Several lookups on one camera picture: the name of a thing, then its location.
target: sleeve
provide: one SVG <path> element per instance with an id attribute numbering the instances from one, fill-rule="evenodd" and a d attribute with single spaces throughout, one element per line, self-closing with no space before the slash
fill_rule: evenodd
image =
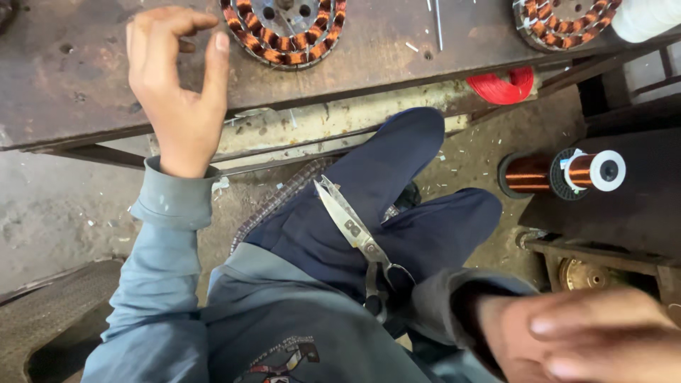
<path id="1" fill-rule="evenodd" d="M 201 266 L 196 230 L 210 225 L 211 185 L 219 175 L 181 179 L 146 172 L 133 216 L 144 221 L 110 300 L 103 343 L 88 357 L 83 382 L 207 382 L 206 327 L 197 320 Z"/>
<path id="2" fill-rule="evenodd" d="M 414 356 L 444 382 L 504 382 L 473 317 L 473 306 L 482 294 L 536 293 L 532 285 L 492 271 L 443 270 L 433 275 L 411 295 L 407 317 Z"/>

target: rusty metal table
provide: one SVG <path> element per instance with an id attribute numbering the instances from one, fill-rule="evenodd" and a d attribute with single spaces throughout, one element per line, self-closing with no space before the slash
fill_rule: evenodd
<path id="1" fill-rule="evenodd" d="M 213 0 L 173 3 L 221 17 Z M 21 0 L 14 21 L 0 35 L 0 151 L 20 149 L 139 168 L 140 156 L 96 143 L 151 132 L 127 84 L 125 23 L 133 14 L 160 5 L 169 2 Z M 442 0 L 440 8 L 442 52 L 437 49 L 435 12 L 428 11 L 426 0 L 350 1 L 339 44 L 319 65 L 301 72 L 270 70 L 232 42 L 228 116 L 262 106 L 279 110 L 600 55 L 544 82 L 544 88 L 557 89 L 681 38 L 677 27 L 631 45 L 609 28 L 577 50 L 544 54 L 516 32 L 508 0 Z M 178 60 L 188 89 L 202 87 L 207 39 L 207 33 L 194 37 L 198 51 Z"/>

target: navy pants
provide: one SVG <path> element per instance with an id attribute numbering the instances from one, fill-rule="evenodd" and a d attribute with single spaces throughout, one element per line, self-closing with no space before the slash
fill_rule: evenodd
<path id="1" fill-rule="evenodd" d="M 437 110 L 406 110 L 325 172 L 390 261 L 404 266 L 417 283 L 442 268 L 461 268 L 501 216 L 501 203 L 490 192 L 466 188 L 381 223 L 405 186 L 438 153 L 444 135 Z M 331 220 L 314 185 L 254 229 L 246 242 L 364 302 L 367 263 Z"/>

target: gray sweatshirt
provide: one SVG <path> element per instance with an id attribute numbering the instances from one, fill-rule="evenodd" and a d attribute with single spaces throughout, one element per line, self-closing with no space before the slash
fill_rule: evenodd
<path id="1" fill-rule="evenodd" d="M 219 175 L 180 179 L 146 161 L 131 213 L 144 221 L 111 298 L 103 343 L 83 382 L 498 382 L 450 297 L 468 282 L 532 294 L 517 279 L 443 271 L 414 289 L 414 353 L 357 302 L 256 246 L 242 243 L 212 271 L 197 307 L 196 230 L 210 225 Z"/>

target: scissors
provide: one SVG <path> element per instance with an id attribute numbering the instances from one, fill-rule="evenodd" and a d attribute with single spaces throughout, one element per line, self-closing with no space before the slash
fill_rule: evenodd
<path id="1" fill-rule="evenodd" d="M 381 267 L 383 276 L 393 291 L 397 291 L 397 286 L 393 284 L 389 271 L 395 269 L 404 273 L 412 283 L 412 287 L 416 284 L 414 278 L 404 267 L 390 262 L 383 249 L 376 243 L 369 230 L 333 182 L 322 175 L 321 182 L 315 180 L 315 188 L 331 219 L 350 243 L 350 246 L 359 249 L 369 263 L 366 269 L 366 302 L 364 306 L 383 324 L 387 318 L 385 303 L 389 293 L 379 290 L 377 287 L 376 278 L 379 267 Z"/>

